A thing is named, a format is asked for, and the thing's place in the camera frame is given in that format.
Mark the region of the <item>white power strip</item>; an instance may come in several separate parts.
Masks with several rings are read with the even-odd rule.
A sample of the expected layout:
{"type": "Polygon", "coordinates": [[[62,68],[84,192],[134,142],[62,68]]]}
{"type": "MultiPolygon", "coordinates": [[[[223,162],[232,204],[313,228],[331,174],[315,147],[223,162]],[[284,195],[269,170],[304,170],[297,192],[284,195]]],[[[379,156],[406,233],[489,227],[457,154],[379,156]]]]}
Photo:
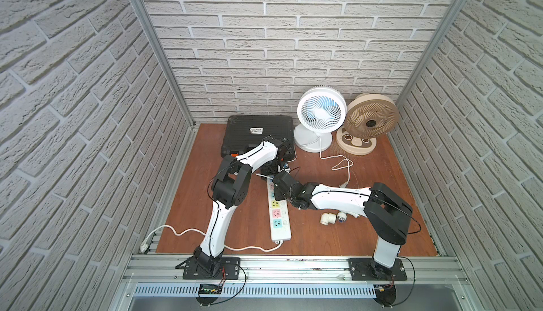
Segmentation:
{"type": "Polygon", "coordinates": [[[291,240],[291,224],[288,215],[287,200],[277,201],[274,195],[275,185],[272,178],[267,178],[268,206],[270,215],[271,240],[276,244],[291,240]]]}

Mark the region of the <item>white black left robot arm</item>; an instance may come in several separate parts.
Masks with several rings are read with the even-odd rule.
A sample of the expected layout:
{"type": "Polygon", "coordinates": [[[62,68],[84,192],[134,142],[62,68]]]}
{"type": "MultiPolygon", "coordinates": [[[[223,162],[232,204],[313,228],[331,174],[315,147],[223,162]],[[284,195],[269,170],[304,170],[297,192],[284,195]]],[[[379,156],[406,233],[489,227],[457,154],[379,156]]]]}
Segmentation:
{"type": "Polygon", "coordinates": [[[245,200],[252,174],[263,165],[271,165],[271,174],[288,168],[295,148],[291,140],[268,136],[252,150],[237,155],[225,155],[216,175],[210,181],[213,201],[212,216],[202,243],[194,251],[198,267],[211,276],[221,269],[226,234],[233,214],[245,200]]]}

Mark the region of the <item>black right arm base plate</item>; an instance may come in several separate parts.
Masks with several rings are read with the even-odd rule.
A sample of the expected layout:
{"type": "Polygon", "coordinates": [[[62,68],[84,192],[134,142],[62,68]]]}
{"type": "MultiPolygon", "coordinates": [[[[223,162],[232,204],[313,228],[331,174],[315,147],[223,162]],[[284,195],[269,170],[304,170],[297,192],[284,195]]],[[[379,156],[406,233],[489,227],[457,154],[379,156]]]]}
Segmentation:
{"type": "Polygon", "coordinates": [[[349,258],[348,264],[353,281],[407,281],[400,258],[395,259],[391,268],[378,264],[373,258],[349,258]]]}

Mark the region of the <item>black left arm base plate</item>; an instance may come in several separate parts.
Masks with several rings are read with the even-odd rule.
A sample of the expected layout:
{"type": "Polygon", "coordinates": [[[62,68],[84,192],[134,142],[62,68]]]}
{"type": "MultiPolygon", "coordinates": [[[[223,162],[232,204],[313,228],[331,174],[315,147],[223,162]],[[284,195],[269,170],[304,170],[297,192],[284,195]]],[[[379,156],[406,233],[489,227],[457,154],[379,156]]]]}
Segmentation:
{"type": "Polygon", "coordinates": [[[182,278],[185,280],[237,280],[240,274],[240,257],[222,257],[219,261],[202,264],[194,256],[184,263],[182,278]]]}

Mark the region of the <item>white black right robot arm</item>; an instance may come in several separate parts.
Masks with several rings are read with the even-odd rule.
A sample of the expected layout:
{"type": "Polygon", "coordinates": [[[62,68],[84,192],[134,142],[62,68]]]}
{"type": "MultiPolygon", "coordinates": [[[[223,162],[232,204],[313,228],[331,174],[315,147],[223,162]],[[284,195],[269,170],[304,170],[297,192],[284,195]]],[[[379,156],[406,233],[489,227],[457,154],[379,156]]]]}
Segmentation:
{"type": "Polygon", "coordinates": [[[287,172],[275,175],[272,182],[275,197],[298,209],[330,209],[366,217],[378,235],[373,266],[380,269],[394,266],[401,246],[407,242],[413,210],[387,185],[376,182],[372,187],[359,189],[316,182],[303,185],[287,172]]]}

